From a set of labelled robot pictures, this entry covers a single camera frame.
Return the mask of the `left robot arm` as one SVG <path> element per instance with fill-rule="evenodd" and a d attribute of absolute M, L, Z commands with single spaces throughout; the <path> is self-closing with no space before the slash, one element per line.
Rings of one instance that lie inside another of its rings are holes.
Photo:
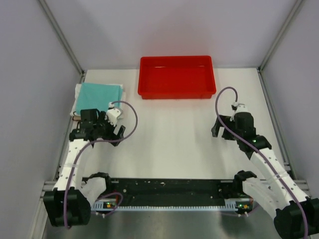
<path fill-rule="evenodd" d="M 107 173 L 85 177 L 84 171 L 96 140 L 107 140 L 117 146 L 124 137 L 124 126 L 114 132 L 122 113 L 117 107 L 107 111 L 81 110 L 80 121 L 69 134 L 68 152 L 59 177 L 52 190 L 43 196 L 52 226 L 70 228 L 88 224 L 91 207 L 98 197 L 112 194 L 113 185 Z"/>

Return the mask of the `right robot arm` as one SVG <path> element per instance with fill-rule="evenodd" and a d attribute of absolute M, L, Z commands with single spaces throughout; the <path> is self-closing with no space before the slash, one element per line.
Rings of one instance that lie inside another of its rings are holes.
<path fill-rule="evenodd" d="M 231 117 L 218 115 L 211 129 L 213 137 L 218 136 L 221 127 L 224 128 L 222 138 L 236 141 L 269 184 L 262 184 L 250 171 L 240 171 L 232 185 L 234 194 L 238 197 L 251 196 L 271 217 L 283 239 L 305 239 L 317 234 L 319 200 L 310 198 L 293 181 L 268 140 L 256 133 L 252 115 L 249 112 L 235 113 Z"/>

